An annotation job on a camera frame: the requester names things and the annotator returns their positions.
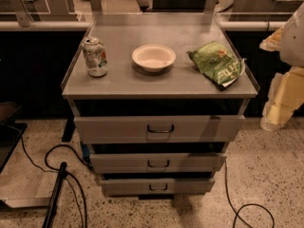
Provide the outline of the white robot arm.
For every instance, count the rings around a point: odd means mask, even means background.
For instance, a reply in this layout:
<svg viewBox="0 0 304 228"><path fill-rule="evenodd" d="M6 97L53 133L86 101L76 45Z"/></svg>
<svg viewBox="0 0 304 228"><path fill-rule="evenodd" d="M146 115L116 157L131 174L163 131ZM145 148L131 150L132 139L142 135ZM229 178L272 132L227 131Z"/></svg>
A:
<svg viewBox="0 0 304 228"><path fill-rule="evenodd" d="M276 131L304 104L304 3L284 27L264 39L259 47L278 51L280 60L291 66L285 74L275 75L262 112L260 126Z"/></svg>

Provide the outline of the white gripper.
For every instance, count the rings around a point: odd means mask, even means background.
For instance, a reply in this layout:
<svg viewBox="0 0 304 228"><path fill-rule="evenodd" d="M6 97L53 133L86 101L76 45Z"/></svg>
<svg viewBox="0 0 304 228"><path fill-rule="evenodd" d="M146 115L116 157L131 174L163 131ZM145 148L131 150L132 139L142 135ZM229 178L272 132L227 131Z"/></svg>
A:
<svg viewBox="0 0 304 228"><path fill-rule="evenodd" d="M266 51L280 51L283 27L264 39L259 47ZM304 68L292 66L285 74L276 73L268 92L260 126L276 131L288 122L304 104Z"/></svg>

